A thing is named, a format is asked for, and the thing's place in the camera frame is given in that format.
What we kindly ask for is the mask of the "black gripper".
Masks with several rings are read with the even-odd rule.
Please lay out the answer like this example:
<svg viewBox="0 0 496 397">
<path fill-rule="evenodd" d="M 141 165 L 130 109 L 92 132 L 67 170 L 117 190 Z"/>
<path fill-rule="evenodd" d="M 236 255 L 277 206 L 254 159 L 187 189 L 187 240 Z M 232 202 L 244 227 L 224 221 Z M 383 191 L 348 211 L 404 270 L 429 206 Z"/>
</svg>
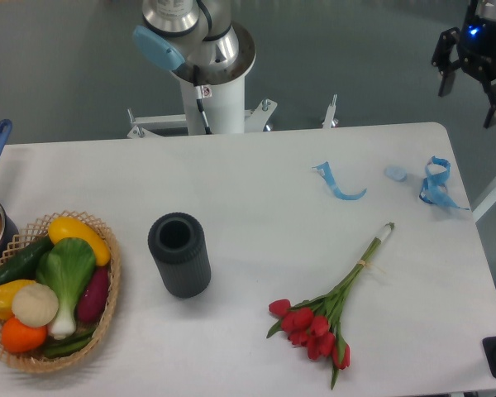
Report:
<svg viewBox="0 0 496 397">
<path fill-rule="evenodd" d="M 480 82 L 486 81 L 483 87 L 489 110 L 484 128 L 490 128 L 496 124 L 496 1 L 470 1 L 461 32 L 452 27 L 440 34 L 431 59 L 441 77 L 440 98 L 451 92 L 455 72 L 460 68 L 458 60 L 451 60 L 456 46 L 463 70 Z"/>
</svg>

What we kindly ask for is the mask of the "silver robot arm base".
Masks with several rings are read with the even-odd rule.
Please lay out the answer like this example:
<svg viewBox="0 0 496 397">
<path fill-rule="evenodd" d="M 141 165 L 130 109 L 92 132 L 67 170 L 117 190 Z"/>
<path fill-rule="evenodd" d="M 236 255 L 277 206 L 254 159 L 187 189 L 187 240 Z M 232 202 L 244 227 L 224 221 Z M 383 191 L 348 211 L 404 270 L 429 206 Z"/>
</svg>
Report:
<svg viewBox="0 0 496 397">
<path fill-rule="evenodd" d="M 232 20 L 230 1 L 144 1 L 142 19 L 132 33 L 138 50 L 190 84 L 230 83 L 255 63 L 253 38 Z"/>
</svg>

